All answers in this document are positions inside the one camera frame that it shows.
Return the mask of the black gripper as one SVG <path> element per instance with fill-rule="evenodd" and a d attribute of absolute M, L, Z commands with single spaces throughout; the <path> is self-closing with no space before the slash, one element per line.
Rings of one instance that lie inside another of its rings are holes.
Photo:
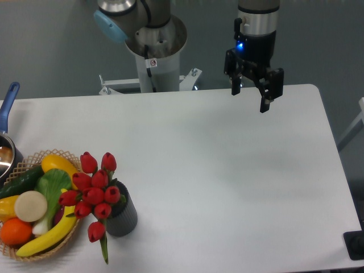
<path fill-rule="evenodd" d="M 247 72 L 246 77 L 254 80 L 262 97 L 261 113 L 267 112 L 270 103 L 283 94 L 284 69 L 270 68 L 275 38 L 276 19 L 238 17 L 234 21 L 235 49 L 229 49 L 225 54 L 224 74 L 229 76 L 231 81 L 231 94 L 235 96 L 241 91 L 243 64 Z"/>

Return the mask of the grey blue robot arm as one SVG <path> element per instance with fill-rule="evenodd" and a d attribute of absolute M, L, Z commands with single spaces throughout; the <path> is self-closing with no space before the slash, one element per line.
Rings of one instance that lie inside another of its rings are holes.
<path fill-rule="evenodd" d="M 249 79 L 262 97 L 261 112 L 283 94 L 284 71 L 270 65 L 279 7 L 279 1 L 239 1 L 235 46 L 225 54 L 224 74 L 230 79 L 232 95 L 241 91 L 243 78 Z M 134 55 L 143 93 L 195 88 L 199 69 L 180 74 L 187 29 L 171 14 L 170 1 L 99 1 L 94 20 L 109 39 L 125 44 Z"/>

